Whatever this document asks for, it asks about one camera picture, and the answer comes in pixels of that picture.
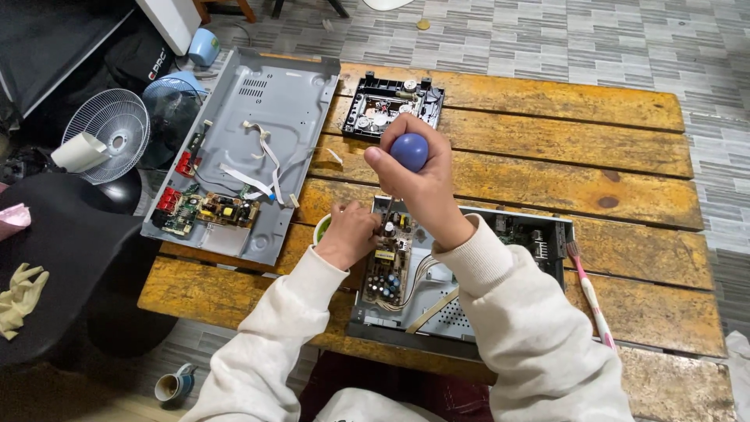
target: hand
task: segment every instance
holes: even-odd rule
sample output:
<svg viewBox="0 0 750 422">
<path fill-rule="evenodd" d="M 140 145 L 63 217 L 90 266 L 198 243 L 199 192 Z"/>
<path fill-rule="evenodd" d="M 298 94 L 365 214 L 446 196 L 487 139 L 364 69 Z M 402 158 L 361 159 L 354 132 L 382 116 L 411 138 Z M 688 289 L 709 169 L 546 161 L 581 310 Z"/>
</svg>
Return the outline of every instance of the hand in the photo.
<svg viewBox="0 0 750 422">
<path fill-rule="evenodd" d="M 388 152 L 396 138 L 405 133 L 420 134 L 427 140 L 427 163 L 418 173 L 407 170 Z M 364 160 L 375 170 L 380 188 L 402 198 L 409 213 L 447 250 L 464 244 L 475 231 L 453 199 L 451 144 L 411 113 L 400 114 L 380 136 L 380 148 L 371 146 Z"/>
<path fill-rule="evenodd" d="M 380 227 L 381 218 L 359 202 L 347 206 L 336 203 L 331 207 L 331 225 L 315 247 L 315 252 L 326 262 L 346 271 L 377 245 L 373 234 Z"/>
</svg>

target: chair leg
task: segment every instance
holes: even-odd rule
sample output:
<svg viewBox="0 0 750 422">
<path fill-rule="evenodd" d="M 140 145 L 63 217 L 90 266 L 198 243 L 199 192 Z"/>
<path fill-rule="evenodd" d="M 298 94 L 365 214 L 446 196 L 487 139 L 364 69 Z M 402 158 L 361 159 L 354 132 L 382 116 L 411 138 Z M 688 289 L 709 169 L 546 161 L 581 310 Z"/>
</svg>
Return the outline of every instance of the chair leg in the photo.
<svg viewBox="0 0 750 422">
<path fill-rule="evenodd" d="M 278 19 L 281 15 L 281 6 L 284 6 L 284 0 L 276 0 L 274 3 L 274 11 L 271 12 L 271 19 Z"/>
<path fill-rule="evenodd" d="M 245 20 L 247 20 L 249 23 L 255 23 L 255 14 L 253 13 L 253 9 L 248 4 L 247 0 L 237 0 L 237 5 L 239 5 L 240 10 L 242 10 Z"/>
<path fill-rule="evenodd" d="M 328 0 L 328 3 L 331 3 L 331 6 L 333 6 L 333 8 L 336 9 L 336 12 L 338 12 L 338 16 L 343 17 L 343 18 L 349 17 L 347 10 L 344 9 L 344 7 L 341 5 L 341 2 L 339 2 L 339 0 Z"/>
<path fill-rule="evenodd" d="M 206 9 L 206 5 L 201 3 L 200 0 L 193 0 L 193 4 L 198 11 L 198 16 L 200 16 L 201 25 L 211 23 L 211 15 L 209 14 L 209 10 Z"/>
</svg>

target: person's left hand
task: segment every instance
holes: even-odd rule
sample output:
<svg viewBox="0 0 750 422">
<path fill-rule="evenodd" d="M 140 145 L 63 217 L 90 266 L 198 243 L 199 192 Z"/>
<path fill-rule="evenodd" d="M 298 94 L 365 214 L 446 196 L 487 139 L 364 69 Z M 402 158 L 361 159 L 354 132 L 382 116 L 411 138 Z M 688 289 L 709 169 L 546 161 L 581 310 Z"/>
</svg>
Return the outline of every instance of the person's left hand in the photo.
<svg viewBox="0 0 750 422">
<path fill-rule="evenodd" d="M 373 232 L 381 223 L 380 215 L 362 208 L 356 200 L 346 206 L 336 203 L 331 207 L 331 224 L 315 246 L 315 252 L 346 271 L 375 249 L 377 236 Z"/>
</svg>

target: wood knot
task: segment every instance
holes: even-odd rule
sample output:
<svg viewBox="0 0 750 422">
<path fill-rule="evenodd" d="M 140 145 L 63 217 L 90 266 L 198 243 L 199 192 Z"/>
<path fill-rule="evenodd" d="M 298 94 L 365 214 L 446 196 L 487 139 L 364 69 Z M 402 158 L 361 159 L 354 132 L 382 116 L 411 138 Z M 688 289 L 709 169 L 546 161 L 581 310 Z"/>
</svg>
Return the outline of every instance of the wood knot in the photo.
<svg viewBox="0 0 750 422">
<path fill-rule="evenodd" d="M 611 196 L 605 196 L 602 199 L 600 199 L 598 203 L 599 203 L 599 206 L 602 208 L 614 208 L 620 202 L 617 200 L 617 198 L 614 198 Z"/>
<path fill-rule="evenodd" d="M 602 170 L 601 171 L 607 179 L 613 181 L 613 182 L 619 182 L 620 181 L 620 174 L 617 173 L 615 170 Z"/>
</svg>

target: white sweatshirt sleeve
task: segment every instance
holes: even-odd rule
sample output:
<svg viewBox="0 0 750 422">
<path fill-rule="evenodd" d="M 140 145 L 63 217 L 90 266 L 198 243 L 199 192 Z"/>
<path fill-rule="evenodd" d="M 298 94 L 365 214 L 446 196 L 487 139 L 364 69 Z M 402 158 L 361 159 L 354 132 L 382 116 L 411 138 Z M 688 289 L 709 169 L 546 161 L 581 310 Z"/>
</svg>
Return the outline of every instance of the white sweatshirt sleeve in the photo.
<svg viewBox="0 0 750 422">
<path fill-rule="evenodd" d="M 591 340 L 588 317 L 524 247 L 504 246 L 479 215 L 466 217 L 474 236 L 433 256 L 456 275 L 479 354 L 497 374 L 494 420 L 633 421 L 622 363 Z"/>
<path fill-rule="evenodd" d="M 271 284 L 237 336 L 214 353 L 198 402 L 181 422 L 296 422 L 299 401 L 287 377 L 302 345 L 325 331 L 331 297 L 348 274 L 310 246 L 288 276 Z"/>
</svg>

